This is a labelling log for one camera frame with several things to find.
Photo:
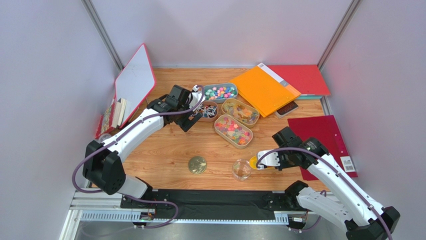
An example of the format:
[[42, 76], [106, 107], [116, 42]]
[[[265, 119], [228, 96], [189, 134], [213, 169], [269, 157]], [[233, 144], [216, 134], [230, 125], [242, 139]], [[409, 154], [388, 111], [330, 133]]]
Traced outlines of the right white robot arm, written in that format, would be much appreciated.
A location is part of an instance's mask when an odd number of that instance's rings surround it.
[[303, 141], [290, 127], [272, 136], [277, 144], [273, 152], [259, 153], [263, 165], [275, 161], [276, 169], [301, 167], [314, 175], [338, 199], [335, 202], [300, 180], [285, 189], [286, 203], [317, 213], [345, 231], [349, 240], [390, 240], [400, 213], [384, 207], [359, 187], [339, 166], [334, 156], [318, 139]]

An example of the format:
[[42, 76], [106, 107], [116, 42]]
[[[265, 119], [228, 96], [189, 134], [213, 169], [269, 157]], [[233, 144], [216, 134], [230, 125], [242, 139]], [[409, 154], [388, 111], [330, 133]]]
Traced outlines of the yellow plastic scoop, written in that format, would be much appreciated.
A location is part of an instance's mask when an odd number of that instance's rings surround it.
[[258, 163], [258, 158], [253, 156], [249, 161], [249, 166], [254, 170], [265, 170], [275, 168], [279, 164], [279, 159], [276, 156], [266, 156]]

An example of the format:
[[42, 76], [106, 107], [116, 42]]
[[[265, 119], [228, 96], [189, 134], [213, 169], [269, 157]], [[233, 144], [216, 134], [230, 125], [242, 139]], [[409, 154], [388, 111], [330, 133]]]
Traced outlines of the gold round lid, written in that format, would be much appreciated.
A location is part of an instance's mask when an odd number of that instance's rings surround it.
[[201, 156], [194, 156], [188, 161], [188, 169], [193, 174], [202, 174], [207, 169], [207, 161]]

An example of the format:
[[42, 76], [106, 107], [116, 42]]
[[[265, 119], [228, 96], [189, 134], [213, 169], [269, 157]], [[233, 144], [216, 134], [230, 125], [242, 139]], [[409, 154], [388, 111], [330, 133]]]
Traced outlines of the beige tray of star candies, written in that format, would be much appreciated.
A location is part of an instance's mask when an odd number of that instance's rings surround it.
[[228, 114], [219, 116], [214, 124], [215, 132], [237, 149], [245, 149], [253, 140], [253, 132]]

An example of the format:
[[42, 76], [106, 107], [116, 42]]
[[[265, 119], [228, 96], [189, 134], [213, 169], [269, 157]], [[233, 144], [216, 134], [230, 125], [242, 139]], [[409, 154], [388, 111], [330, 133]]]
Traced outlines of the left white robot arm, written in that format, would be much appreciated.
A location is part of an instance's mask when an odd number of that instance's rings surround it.
[[90, 142], [84, 160], [73, 171], [72, 180], [76, 179], [78, 170], [82, 170], [82, 176], [98, 187], [97, 193], [142, 198], [150, 185], [127, 175], [124, 161], [149, 136], [168, 124], [175, 123], [187, 132], [201, 118], [201, 114], [194, 111], [204, 100], [202, 85], [195, 85], [192, 90], [174, 85], [169, 94], [151, 101], [137, 119], [118, 134], [103, 142]]

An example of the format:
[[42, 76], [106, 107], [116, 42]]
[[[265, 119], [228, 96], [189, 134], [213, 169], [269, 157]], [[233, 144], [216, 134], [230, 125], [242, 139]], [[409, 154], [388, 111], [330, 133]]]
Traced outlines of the grey tray of round candies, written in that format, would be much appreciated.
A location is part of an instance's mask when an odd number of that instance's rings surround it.
[[238, 89], [233, 83], [205, 85], [203, 92], [206, 101], [218, 104], [224, 103], [228, 99], [235, 99], [238, 95]]

